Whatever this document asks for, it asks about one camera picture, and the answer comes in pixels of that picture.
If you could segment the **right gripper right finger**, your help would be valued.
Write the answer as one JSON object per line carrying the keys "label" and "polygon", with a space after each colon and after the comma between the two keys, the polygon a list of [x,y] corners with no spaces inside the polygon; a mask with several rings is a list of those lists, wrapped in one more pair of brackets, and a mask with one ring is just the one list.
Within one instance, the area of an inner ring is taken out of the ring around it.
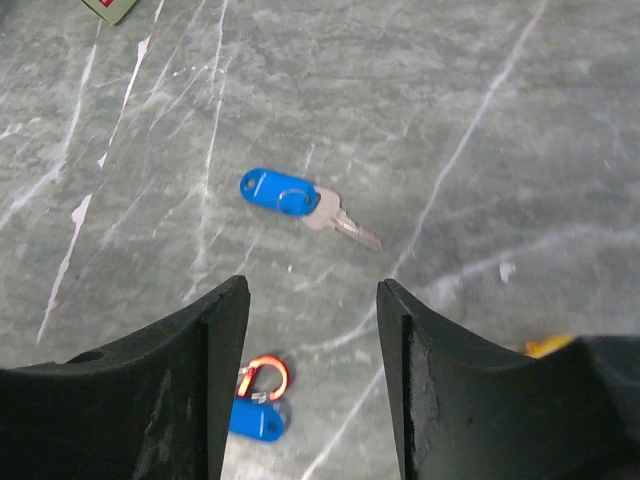
{"label": "right gripper right finger", "polygon": [[639,340],[582,336],[541,358],[494,344],[398,282],[377,323],[404,479],[635,479]]}

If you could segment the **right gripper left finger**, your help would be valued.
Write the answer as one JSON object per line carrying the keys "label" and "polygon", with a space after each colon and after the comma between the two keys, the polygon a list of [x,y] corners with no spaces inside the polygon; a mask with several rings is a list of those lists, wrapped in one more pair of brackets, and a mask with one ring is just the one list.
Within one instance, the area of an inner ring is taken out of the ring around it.
{"label": "right gripper left finger", "polygon": [[1,373],[5,479],[217,479],[248,323],[236,275],[65,363]]}

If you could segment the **yellow key tag with key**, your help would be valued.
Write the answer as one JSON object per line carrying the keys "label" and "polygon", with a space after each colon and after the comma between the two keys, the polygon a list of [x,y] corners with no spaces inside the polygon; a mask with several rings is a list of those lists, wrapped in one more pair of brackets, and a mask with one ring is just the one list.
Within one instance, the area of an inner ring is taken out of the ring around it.
{"label": "yellow key tag with key", "polygon": [[570,344],[574,337],[567,334],[550,336],[539,342],[526,342],[525,354],[531,358],[542,358]]}

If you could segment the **blue white key tag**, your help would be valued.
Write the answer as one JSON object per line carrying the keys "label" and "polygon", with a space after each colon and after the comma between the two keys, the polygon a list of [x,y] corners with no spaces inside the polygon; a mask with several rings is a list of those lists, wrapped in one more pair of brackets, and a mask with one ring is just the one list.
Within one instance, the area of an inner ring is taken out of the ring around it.
{"label": "blue white key tag", "polygon": [[261,442],[275,442],[283,435],[285,422],[279,411],[270,404],[235,398],[229,431]]}

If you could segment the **red carabiner clip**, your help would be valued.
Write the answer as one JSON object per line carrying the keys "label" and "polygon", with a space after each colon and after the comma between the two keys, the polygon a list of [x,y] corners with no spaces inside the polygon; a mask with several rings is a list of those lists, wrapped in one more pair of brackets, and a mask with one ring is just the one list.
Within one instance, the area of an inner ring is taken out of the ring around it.
{"label": "red carabiner clip", "polygon": [[289,383],[290,373],[284,361],[263,355],[239,369],[236,396],[256,403],[275,402],[287,392]]}

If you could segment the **white red cardboard box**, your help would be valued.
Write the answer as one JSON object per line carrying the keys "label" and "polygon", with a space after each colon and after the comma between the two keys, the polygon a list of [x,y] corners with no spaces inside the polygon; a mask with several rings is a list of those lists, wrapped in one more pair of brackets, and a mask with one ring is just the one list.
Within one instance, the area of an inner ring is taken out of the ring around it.
{"label": "white red cardboard box", "polygon": [[110,25],[117,25],[136,5],[137,0],[81,0]]}

